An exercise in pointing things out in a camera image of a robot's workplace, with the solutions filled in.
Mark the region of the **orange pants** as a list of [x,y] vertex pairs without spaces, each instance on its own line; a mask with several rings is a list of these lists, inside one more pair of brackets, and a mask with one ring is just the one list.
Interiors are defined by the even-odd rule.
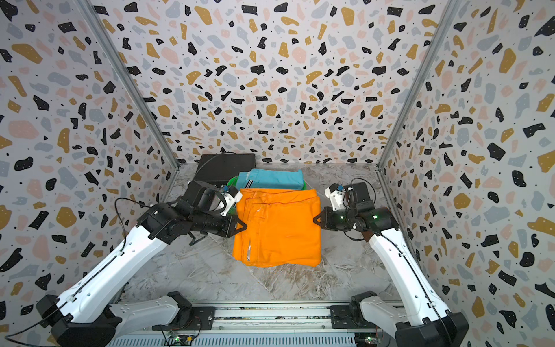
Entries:
[[315,190],[254,188],[241,194],[237,213],[247,229],[234,237],[235,260],[253,267],[321,263],[322,232],[313,221],[321,202]]

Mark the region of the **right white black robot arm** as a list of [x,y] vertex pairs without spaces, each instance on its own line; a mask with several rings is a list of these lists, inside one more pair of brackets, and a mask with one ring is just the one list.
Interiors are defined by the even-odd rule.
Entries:
[[469,325],[454,313],[432,289],[404,240],[388,208],[374,210],[326,207],[314,223],[329,231],[370,232],[368,243],[379,256],[403,302],[398,309],[367,291],[352,296],[347,307],[331,309],[332,323],[339,328],[379,328],[396,346],[460,346]]

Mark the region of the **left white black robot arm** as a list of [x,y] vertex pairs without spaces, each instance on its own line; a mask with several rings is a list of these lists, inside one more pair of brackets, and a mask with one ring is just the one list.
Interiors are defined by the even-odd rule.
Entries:
[[230,238],[246,229],[247,224],[226,208],[199,211],[168,203],[153,205],[127,238],[82,280],[37,303],[39,324],[50,329],[60,346],[107,346],[114,338],[144,328],[187,328],[193,321],[193,306],[177,291],[135,304],[113,300],[144,264],[177,238],[195,231]]

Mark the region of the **teal pants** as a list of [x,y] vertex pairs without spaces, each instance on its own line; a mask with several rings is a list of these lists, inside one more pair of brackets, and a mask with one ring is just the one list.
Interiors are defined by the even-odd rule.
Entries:
[[265,188],[302,190],[304,187],[304,175],[302,171],[252,169],[248,172],[241,172],[238,175],[235,187],[238,189]]

